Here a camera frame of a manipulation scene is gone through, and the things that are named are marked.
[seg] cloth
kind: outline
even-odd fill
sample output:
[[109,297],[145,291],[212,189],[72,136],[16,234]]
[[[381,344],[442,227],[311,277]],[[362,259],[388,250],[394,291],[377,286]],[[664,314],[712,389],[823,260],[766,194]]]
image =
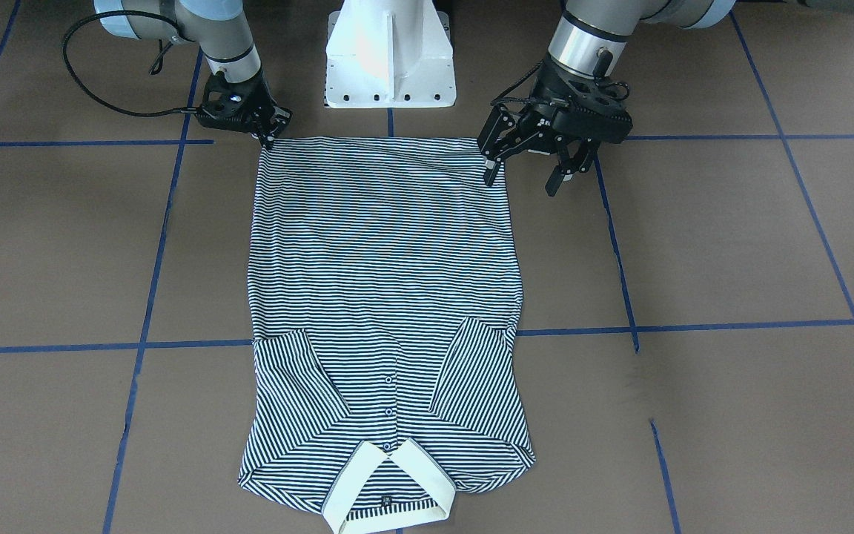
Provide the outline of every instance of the cloth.
[[512,374],[505,180],[472,139],[279,139],[248,265],[256,412],[239,483],[336,534],[446,519],[535,461]]

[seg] white collar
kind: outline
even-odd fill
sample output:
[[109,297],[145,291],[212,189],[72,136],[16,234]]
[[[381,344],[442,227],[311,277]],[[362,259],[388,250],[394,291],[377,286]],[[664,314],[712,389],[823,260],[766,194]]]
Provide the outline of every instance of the white collar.
[[[351,507],[362,488],[377,467],[388,459],[414,479],[437,506],[347,521]],[[371,442],[363,441],[351,454],[351,458],[328,491],[328,497],[325,497],[325,503],[322,505],[322,517],[334,534],[369,534],[413,527],[415,524],[443,521],[450,517],[456,492],[447,473],[443,472],[430,454],[421,449],[413,438],[405,440],[390,454]]]

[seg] brown floor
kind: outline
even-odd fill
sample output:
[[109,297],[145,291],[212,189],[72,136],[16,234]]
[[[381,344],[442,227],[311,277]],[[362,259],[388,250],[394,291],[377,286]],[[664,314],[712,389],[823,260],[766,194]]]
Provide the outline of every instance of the brown floor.
[[[247,6],[289,136],[477,135],[558,20],[454,1],[457,105],[389,122],[322,106],[338,4]],[[10,20],[0,0],[0,533],[321,534],[235,486],[258,144],[89,101],[60,54],[89,13],[26,0]],[[633,139],[603,148],[600,179],[549,199],[552,159],[509,161],[539,463],[409,531],[854,532],[854,18],[739,4],[735,21],[640,27],[615,71]],[[196,50],[149,78],[155,46],[91,27],[72,59],[114,102],[183,105]]]

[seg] striped shirt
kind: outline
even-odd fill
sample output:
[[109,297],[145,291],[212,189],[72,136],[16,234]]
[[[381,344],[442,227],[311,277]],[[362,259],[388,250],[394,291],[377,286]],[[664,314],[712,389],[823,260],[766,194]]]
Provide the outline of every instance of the striped shirt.
[[535,461],[512,375],[522,283],[505,180],[472,139],[279,139],[248,300],[239,483],[336,534],[446,519]]

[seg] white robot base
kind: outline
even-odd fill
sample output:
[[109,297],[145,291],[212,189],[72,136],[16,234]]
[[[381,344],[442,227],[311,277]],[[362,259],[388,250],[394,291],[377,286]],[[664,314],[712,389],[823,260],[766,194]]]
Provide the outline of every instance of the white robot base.
[[447,108],[457,101],[450,19],[431,0],[345,0],[328,18],[330,108]]

